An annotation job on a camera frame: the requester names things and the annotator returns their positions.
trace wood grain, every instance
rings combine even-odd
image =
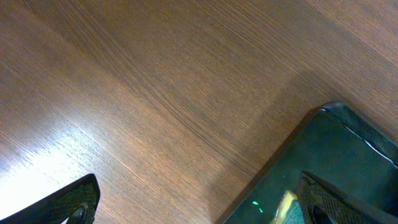
[[[398,140],[395,1],[0,6],[0,218],[92,172],[95,223],[213,223],[331,100]]]

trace table surface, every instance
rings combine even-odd
[[[79,177],[95,223],[213,223],[312,108],[398,140],[395,0],[0,3],[4,218]]]

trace dark green glass object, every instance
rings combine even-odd
[[[309,171],[398,216],[398,147],[340,102],[310,112],[217,223],[269,223]]]

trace black textured object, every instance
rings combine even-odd
[[[269,223],[304,170],[398,216],[397,164],[396,144],[346,105],[327,103],[304,117],[217,223]]]
[[[303,172],[296,192],[305,223],[398,223],[397,217],[349,196],[309,172]]]
[[[100,188],[94,174],[88,174],[33,205],[0,221],[11,223],[67,224],[93,223],[100,200]]]

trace wooden table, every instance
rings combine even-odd
[[[0,218],[92,172],[95,223],[212,223],[331,100],[398,140],[395,0],[0,4]]]

